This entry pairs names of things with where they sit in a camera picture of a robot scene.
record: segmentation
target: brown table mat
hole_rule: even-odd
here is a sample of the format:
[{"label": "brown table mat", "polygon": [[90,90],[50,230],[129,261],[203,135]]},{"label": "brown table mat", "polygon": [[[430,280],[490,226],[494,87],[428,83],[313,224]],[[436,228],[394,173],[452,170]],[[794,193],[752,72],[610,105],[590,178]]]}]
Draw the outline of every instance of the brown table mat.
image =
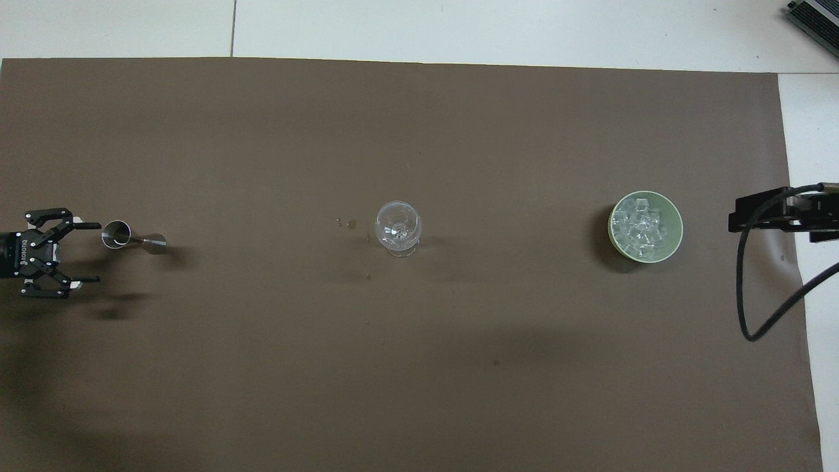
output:
[{"label": "brown table mat", "polygon": [[[172,246],[78,231],[62,268],[99,285],[2,281],[1,470],[821,470],[803,307],[737,329],[727,213],[787,182],[775,75],[4,60],[0,87],[2,230],[66,206]],[[685,220],[662,264],[606,238],[641,189]],[[407,259],[368,241],[395,199]],[[800,278],[789,235],[749,256],[757,326]]]}]

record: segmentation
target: bowl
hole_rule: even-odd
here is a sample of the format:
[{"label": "bowl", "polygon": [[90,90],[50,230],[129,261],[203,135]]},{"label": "bowl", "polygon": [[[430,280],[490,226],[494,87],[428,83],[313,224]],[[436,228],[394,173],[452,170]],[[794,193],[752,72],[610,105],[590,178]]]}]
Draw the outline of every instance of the bowl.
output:
[{"label": "bowl", "polygon": [[[648,259],[635,257],[628,254],[626,250],[621,248],[620,244],[618,244],[615,239],[614,228],[612,227],[612,218],[614,218],[615,211],[628,199],[635,198],[646,198],[649,201],[650,208],[657,208],[659,210],[661,225],[667,228],[667,237],[664,239],[664,247],[657,250],[654,256]],[[615,249],[617,249],[624,257],[642,264],[655,264],[656,262],[668,259],[681,245],[682,234],[685,230],[681,219],[681,213],[679,213],[679,209],[676,208],[676,205],[674,205],[673,202],[664,195],[649,190],[634,191],[618,200],[618,203],[616,203],[612,208],[612,211],[609,212],[609,219],[606,221],[606,225],[609,233],[609,240],[612,241],[612,246],[614,246]]]}]

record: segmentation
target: metal jigger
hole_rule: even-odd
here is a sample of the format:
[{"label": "metal jigger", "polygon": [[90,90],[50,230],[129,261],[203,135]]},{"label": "metal jigger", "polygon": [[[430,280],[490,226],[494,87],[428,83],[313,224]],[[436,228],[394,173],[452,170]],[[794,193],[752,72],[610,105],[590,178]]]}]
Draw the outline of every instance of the metal jigger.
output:
[{"label": "metal jigger", "polygon": [[121,220],[114,220],[102,230],[102,242],[109,249],[121,249],[129,244],[140,244],[149,254],[162,254],[166,251],[166,238],[163,234],[151,233],[134,236],[131,227]]}]

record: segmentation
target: white floor tile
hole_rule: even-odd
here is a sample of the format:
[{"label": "white floor tile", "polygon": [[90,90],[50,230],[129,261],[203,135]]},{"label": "white floor tile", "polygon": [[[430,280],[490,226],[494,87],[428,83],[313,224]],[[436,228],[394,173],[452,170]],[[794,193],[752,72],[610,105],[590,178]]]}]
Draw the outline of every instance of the white floor tile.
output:
[{"label": "white floor tile", "polygon": [[233,0],[0,0],[0,57],[230,55]]},{"label": "white floor tile", "polygon": [[[839,182],[839,75],[779,77],[784,135],[793,186]],[[811,244],[798,234],[801,277],[839,262],[839,241]],[[825,472],[839,470],[839,275],[805,299],[810,369]]]},{"label": "white floor tile", "polygon": [[238,0],[234,55],[838,72],[784,1]]}]

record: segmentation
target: wine glass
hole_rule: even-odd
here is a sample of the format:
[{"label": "wine glass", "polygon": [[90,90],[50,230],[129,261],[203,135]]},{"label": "wine glass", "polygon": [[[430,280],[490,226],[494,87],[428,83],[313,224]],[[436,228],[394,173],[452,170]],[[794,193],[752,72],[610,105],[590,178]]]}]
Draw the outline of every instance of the wine glass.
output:
[{"label": "wine glass", "polygon": [[414,207],[401,201],[387,202],[376,215],[376,238],[396,257],[412,255],[420,246],[422,220]]}]

